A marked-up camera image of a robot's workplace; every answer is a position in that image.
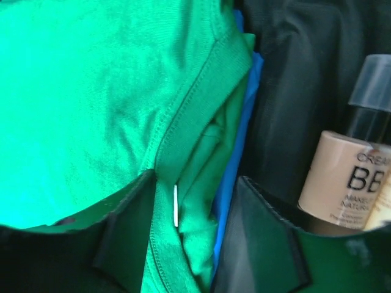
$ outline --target cosmetic product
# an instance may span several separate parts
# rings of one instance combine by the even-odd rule
[[[391,122],[384,134],[383,144],[391,146]],[[388,173],[387,179],[373,205],[364,230],[382,227],[389,221],[391,221],[391,172]]]
[[[391,147],[380,144],[390,113],[391,55],[369,55],[337,132],[322,132],[299,199],[302,210],[364,228],[391,166]],[[316,225],[311,229],[315,233]]]

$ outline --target makeup bottle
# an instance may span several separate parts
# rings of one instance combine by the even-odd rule
[[[383,144],[391,146],[391,122],[389,123],[383,139]],[[364,230],[372,230],[382,227],[386,222],[391,221],[391,172],[373,205],[370,216],[365,224]]]
[[[391,166],[391,147],[380,144],[390,113],[391,55],[369,55],[337,132],[322,132],[299,199],[303,211],[364,228]]]

